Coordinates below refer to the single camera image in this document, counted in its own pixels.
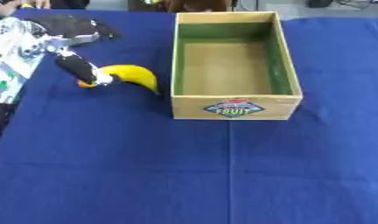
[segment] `person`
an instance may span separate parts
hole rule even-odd
[[[169,12],[179,11],[226,11],[229,0],[164,0]]]
[[[37,9],[85,9],[89,0],[0,0],[0,16],[11,15],[22,4],[31,4]]]

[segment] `box label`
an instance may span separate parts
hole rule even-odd
[[[264,110],[264,108],[249,102],[248,99],[228,99],[212,106],[205,107],[204,110],[217,115],[229,118],[246,116]]]

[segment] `wooden box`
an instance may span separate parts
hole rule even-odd
[[[302,99],[275,12],[179,13],[176,119],[286,120]]]

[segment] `blue tablecloth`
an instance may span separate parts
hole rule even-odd
[[[124,35],[80,55],[148,67],[164,98],[46,58],[0,141],[0,224],[378,224],[378,19],[284,22],[302,105],[218,122],[171,118],[173,15],[73,13]]]

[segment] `robotic hand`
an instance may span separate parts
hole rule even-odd
[[[157,79],[148,69],[120,65],[98,68],[71,51],[97,39],[116,39],[120,34],[108,25],[74,15],[49,15],[20,20],[0,20],[0,134],[15,110],[22,87],[47,53],[72,74],[81,87],[135,82],[157,93]]]

